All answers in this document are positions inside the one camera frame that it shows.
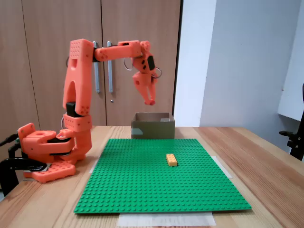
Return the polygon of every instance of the wooden table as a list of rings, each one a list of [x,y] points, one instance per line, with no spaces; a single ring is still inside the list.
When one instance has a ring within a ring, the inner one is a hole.
[[[196,138],[216,155],[252,210],[213,213],[218,228],[304,227],[304,165],[243,128],[176,128],[176,138]],[[118,214],[78,216],[73,210],[90,169],[109,138],[130,138],[129,126],[98,126],[93,147],[75,176],[40,184],[23,181],[0,203],[0,227],[116,227]]]

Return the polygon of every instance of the wooden cabinet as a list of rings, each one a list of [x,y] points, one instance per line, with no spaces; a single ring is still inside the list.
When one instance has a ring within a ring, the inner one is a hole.
[[[107,124],[131,125],[135,112],[172,113],[180,1],[102,0],[101,3],[104,47],[107,41],[117,44],[123,40],[148,40],[155,65],[162,70],[156,84],[156,104],[149,106],[134,87],[132,76],[136,69],[127,71],[123,59],[112,61],[110,93],[105,64]]]
[[[40,127],[59,131],[70,41],[84,38],[102,44],[100,0],[27,0],[23,12]],[[101,88],[103,71],[99,64]],[[93,90],[91,115],[93,125],[106,125],[103,89]]]
[[[20,0],[0,1],[0,141],[33,122],[39,129]],[[0,147],[0,161],[8,157]]]
[[[80,38],[104,47],[107,41],[149,40],[162,70],[156,104],[148,106],[133,84],[136,70],[127,71],[123,59],[113,60],[110,93],[107,63],[98,63],[100,93],[92,75],[93,125],[130,125],[135,112],[172,112],[180,0],[0,2],[1,138],[29,122],[59,131],[69,44]]]

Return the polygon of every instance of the metal handle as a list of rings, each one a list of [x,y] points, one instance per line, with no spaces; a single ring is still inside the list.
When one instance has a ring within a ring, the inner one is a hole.
[[[97,48],[97,42],[93,41],[94,48]],[[97,93],[100,92],[99,90],[99,72],[98,72],[98,62],[94,63],[94,71],[95,71],[95,90]]]
[[[110,47],[112,44],[110,41],[107,42],[107,46]],[[113,92],[113,81],[112,81],[112,61],[108,61],[108,72],[109,72],[109,92]]]

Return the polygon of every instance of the brown box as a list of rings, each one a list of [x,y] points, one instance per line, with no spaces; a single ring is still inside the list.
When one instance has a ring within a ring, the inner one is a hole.
[[[174,139],[175,120],[170,113],[136,113],[132,120],[133,139]]]

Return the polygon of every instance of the yellow lego brick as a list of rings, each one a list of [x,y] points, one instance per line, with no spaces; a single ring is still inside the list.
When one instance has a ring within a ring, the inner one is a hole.
[[[167,154],[166,157],[169,166],[177,166],[177,161],[175,159],[174,154]]]

